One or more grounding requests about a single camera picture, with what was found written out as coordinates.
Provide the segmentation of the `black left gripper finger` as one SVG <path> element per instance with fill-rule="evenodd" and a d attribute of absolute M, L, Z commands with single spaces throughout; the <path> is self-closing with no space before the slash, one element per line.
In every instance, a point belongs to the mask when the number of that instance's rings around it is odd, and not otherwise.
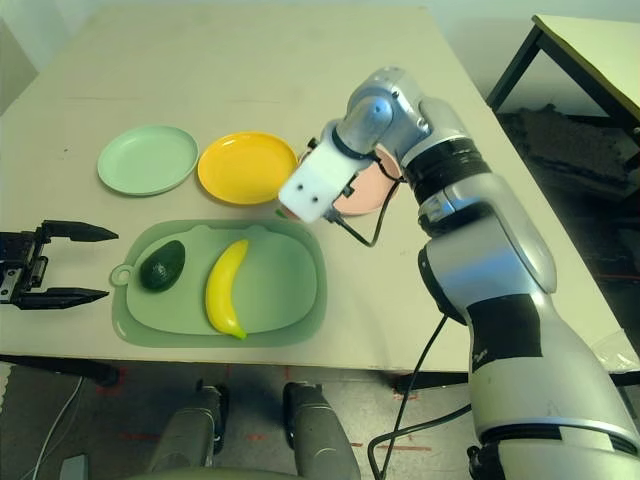
<path fill-rule="evenodd" d="M 108 296 L 107 291 L 85 288 L 49 288 L 43 292 L 20 293 L 12 304 L 21 310 L 67 309 Z"/>
<path fill-rule="evenodd" d="M 42 232 L 47 238 L 68 238 L 76 242 L 100 242 L 115 240 L 119 235 L 106 228 L 84 222 L 45 220 Z"/>

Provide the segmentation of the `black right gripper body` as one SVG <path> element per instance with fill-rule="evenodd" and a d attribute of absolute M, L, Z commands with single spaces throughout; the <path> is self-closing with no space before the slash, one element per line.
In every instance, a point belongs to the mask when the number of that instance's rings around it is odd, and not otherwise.
<path fill-rule="evenodd" d="M 354 216 L 354 213 L 350 212 L 349 210 L 343 211 L 340 208 L 340 204 L 344 199 L 348 199 L 355 192 L 355 188 L 353 187 L 353 182 L 357 179 L 357 176 L 358 174 L 355 173 L 350 178 L 348 183 L 341 190 L 340 194 L 332 202 L 331 210 L 329 211 L 330 220 L 337 220 L 338 218 L 342 218 L 342 217 Z"/>

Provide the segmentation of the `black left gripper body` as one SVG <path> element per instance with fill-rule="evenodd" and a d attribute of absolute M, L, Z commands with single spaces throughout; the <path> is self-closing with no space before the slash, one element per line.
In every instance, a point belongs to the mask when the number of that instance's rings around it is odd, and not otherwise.
<path fill-rule="evenodd" d="M 42 255 L 48 243 L 42 227 L 34 231 L 1 233 L 1 303 L 46 305 L 44 293 L 32 293 L 41 286 L 48 258 Z"/>

